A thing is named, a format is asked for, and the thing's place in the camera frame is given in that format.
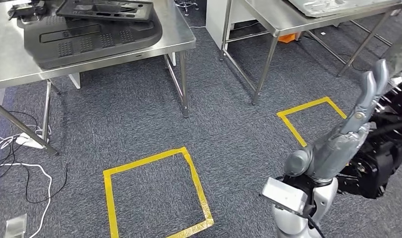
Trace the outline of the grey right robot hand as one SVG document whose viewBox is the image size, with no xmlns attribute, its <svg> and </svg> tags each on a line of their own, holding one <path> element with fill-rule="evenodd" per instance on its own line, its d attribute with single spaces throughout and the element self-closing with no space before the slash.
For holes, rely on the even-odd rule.
<svg viewBox="0 0 402 238">
<path fill-rule="evenodd" d="M 361 77 L 361 94 L 348 117 L 310 145 L 292 152 L 286 159 L 284 175 L 305 175 L 316 182 L 333 179 L 354 157 L 369 133 L 369 120 L 389 81 L 385 59 Z"/>
</svg>

